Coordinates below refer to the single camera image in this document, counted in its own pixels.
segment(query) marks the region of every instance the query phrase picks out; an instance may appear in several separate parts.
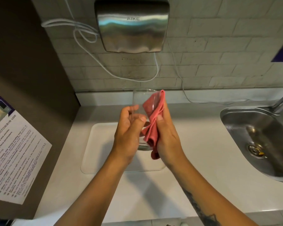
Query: clear drinking glass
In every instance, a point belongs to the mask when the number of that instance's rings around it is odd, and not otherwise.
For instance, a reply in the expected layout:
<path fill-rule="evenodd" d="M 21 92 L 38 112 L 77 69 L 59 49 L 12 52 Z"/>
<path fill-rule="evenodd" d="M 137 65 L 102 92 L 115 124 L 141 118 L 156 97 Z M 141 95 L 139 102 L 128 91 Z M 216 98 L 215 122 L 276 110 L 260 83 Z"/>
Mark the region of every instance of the clear drinking glass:
<path fill-rule="evenodd" d="M 149 116 L 157 108 L 160 99 L 160 91 L 153 89 L 137 89 L 133 91 L 133 106 L 138 105 L 139 108 L 132 111 L 132 121 L 135 114 L 142 114 L 147 117 L 149 122 Z M 152 148 L 143 140 L 144 136 L 139 138 L 138 150 L 151 151 Z"/>

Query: stainless steel sink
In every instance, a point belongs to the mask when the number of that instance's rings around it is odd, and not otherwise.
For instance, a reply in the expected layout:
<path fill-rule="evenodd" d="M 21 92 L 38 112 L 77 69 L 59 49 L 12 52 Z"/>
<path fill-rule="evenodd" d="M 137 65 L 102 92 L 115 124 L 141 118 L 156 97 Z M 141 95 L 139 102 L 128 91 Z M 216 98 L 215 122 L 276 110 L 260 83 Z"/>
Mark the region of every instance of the stainless steel sink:
<path fill-rule="evenodd" d="M 283 121 L 260 108 L 225 109 L 221 120 L 244 157 L 263 174 L 283 182 Z"/>

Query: pink cloth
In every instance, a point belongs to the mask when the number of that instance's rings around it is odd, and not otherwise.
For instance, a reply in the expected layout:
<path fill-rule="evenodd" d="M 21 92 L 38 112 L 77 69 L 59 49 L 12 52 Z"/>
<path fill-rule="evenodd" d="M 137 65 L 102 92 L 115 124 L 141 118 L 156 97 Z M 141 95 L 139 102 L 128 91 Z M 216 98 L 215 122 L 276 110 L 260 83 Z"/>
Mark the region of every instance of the pink cloth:
<path fill-rule="evenodd" d="M 150 125 L 148 125 L 142 130 L 142 134 L 144 135 L 144 141 L 146 141 L 149 146 L 153 148 L 153 151 L 151 152 L 152 159 L 160 158 L 157 151 L 157 141 L 159 139 L 159 132 L 156 125 L 156 118 L 158 114 L 162 115 L 162 111 L 164 109 L 165 91 L 160 91 L 158 106 L 154 111 L 152 111 L 153 102 L 157 94 L 159 93 L 152 94 L 151 97 L 142 105 L 150 121 Z"/>

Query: person's right hand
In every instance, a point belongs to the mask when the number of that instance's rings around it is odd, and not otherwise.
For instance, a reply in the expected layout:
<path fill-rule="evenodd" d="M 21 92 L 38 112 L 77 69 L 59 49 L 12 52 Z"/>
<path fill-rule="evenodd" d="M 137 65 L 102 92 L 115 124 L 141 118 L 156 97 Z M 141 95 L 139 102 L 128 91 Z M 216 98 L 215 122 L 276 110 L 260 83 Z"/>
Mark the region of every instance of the person's right hand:
<path fill-rule="evenodd" d="M 170 168 L 180 163 L 186 156 L 182 150 L 180 139 L 166 102 L 164 103 L 163 115 L 157 116 L 156 124 L 160 135 L 157 151 L 165 165 Z"/>

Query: forearm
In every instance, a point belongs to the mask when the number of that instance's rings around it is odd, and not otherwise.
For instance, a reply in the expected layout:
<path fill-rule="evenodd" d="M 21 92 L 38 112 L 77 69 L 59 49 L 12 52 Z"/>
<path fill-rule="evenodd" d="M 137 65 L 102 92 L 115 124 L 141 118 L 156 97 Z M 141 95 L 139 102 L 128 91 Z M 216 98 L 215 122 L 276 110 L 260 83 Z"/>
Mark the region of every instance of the forearm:
<path fill-rule="evenodd" d="M 103 167 L 55 225 L 100 226 L 126 166 L 109 155 Z"/>
<path fill-rule="evenodd" d="M 204 226 L 255 226 L 244 213 L 215 190 L 183 156 L 170 170 L 184 190 Z"/>

